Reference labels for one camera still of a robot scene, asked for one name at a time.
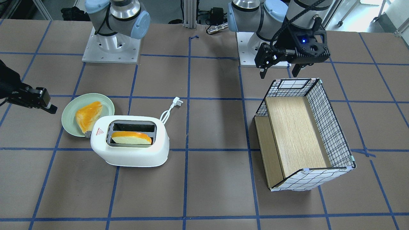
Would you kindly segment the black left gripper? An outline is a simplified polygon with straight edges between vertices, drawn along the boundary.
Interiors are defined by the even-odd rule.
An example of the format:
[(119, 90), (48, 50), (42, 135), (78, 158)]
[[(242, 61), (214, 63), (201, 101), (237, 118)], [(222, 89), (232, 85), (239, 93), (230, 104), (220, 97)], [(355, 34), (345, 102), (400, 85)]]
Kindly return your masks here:
[(281, 61), (295, 64), (293, 70), (291, 71), (294, 78), (298, 76), (305, 65), (322, 63), (317, 62), (317, 59), (299, 54), (295, 42), (296, 32), (301, 30), (312, 30), (315, 32), (319, 29), (325, 30), (322, 25), (315, 25), (313, 28), (304, 29), (290, 24), (280, 33), (275, 44), (270, 45), (263, 42), (260, 45), (254, 59), (256, 67), (260, 69), (260, 78), (263, 80), (266, 76), (267, 70), (272, 65), (275, 65)]

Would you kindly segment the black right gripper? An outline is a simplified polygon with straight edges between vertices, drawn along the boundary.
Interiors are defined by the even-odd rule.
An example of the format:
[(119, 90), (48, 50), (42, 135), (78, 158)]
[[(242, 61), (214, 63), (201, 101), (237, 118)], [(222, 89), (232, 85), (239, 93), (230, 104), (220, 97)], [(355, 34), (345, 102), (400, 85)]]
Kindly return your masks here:
[(6, 102), (29, 109), (42, 109), (50, 114), (57, 112), (57, 107), (50, 102), (50, 95), (46, 88), (22, 83), (19, 73), (7, 67), (0, 61), (0, 98), (4, 99), (1, 106)]

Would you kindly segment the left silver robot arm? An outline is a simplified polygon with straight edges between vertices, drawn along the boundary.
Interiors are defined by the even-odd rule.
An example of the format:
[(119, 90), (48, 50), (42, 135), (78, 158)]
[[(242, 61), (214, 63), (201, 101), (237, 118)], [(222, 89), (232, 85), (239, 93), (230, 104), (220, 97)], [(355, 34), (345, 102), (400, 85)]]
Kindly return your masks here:
[(254, 58), (260, 77), (286, 61), (293, 77), (304, 67), (322, 63), (331, 53), (322, 25), (331, 0), (233, 0), (228, 23), (233, 32), (253, 32), (260, 40)]

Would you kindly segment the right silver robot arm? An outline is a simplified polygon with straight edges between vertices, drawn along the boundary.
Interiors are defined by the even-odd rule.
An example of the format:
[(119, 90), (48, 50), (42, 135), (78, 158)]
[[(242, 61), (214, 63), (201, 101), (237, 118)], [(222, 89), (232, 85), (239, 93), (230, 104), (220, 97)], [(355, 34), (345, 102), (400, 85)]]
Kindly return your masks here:
[[(136, 64), (141, 39), (150, 26), (150, 15), (138, 0), (86, 0), (93, 24), (82, 61), (102, 64)], [(1, 62), (1, 100), (55, 114), (46, 88), (22, 83), (17, 72)]]

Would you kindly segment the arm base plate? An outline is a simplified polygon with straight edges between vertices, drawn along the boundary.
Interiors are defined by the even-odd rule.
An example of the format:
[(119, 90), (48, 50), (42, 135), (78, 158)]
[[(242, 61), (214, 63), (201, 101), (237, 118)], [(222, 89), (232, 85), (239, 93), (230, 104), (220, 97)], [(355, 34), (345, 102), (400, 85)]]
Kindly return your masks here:
[(137, 64), (141, 39), (123, 34), (95, 35), (92, 28), (82, 62), (103, 64)]
[(256, 67), (255, 56), (264, 40), (253, 32), (236, 32), (237, 48), (241, 67)]

